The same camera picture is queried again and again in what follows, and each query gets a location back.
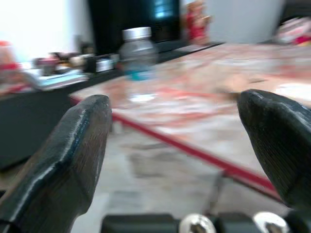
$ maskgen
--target plastic water bottle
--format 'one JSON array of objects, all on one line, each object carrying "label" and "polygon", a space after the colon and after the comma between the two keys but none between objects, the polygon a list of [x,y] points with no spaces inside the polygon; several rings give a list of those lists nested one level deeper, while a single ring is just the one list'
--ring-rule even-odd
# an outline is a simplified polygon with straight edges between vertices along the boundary
[{"label": "plastic water bottle", "polygon": [[131,81],[127,94],[132,102],[149,101],[156,95],[153,81],[156,78],[154,65],[157,50],[149,40],[150,36],[149,27],[123,31],[125,44],[120,49],[120,55],[125,74]]}]

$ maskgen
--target white bottle cap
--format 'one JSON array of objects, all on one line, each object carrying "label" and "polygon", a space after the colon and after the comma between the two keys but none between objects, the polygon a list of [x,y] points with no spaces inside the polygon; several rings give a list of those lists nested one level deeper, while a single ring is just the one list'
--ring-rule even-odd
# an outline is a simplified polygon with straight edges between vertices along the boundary
[{"label": "white bottle cap", "polygon": [[151,36],[150,27],[131,28],[123,31],[124,40],[137,40]]}]

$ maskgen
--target tiled floor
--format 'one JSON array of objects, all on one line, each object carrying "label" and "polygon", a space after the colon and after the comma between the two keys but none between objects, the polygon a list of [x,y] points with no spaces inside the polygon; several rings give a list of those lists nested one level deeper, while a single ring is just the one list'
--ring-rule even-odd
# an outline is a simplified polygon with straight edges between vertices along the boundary
[{"label": "tiled floor", "polygon": [[[111,134],[93,203],[85,215],[77,218],[71,232],[99,233],[101,220],[108,213],[171,213],[176,218],[202,213],[219,172],[137,132]],[[225,180],[213,212],[225,211],[250,216],[258,211],[283,215],[287,208]]]}]

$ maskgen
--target bottle label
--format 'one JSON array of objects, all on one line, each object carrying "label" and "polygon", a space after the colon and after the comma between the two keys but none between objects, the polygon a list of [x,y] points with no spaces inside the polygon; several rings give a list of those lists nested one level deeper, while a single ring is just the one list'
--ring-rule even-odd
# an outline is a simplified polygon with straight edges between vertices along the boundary
[{"label": "bottle label", "polygon": [[149,70],[129,70],[126,74],[132,81],[145,81],[151,79],[151,71]]}]

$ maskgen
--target marble table top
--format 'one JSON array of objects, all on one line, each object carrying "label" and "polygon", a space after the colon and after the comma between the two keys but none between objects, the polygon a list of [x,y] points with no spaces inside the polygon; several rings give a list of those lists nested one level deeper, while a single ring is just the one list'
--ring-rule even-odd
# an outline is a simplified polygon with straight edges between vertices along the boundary
[{"label": "marble table top", "polygon": [[233,175],[247,173],[246,179],[273,190],[240,121],[235,96],[224,83],[237,75],[306,80],[311,78],[310,64],[311,49],[306,47],[223,44],[157,65],[156,79],[135,86],[155,93],[152,101],[130,102],[127,92],[133,83],[126,77],[71,97],[108,95],[119,119],[206,154],[215,165],[222,167],[224,162],[223,168],[230,168]]}]

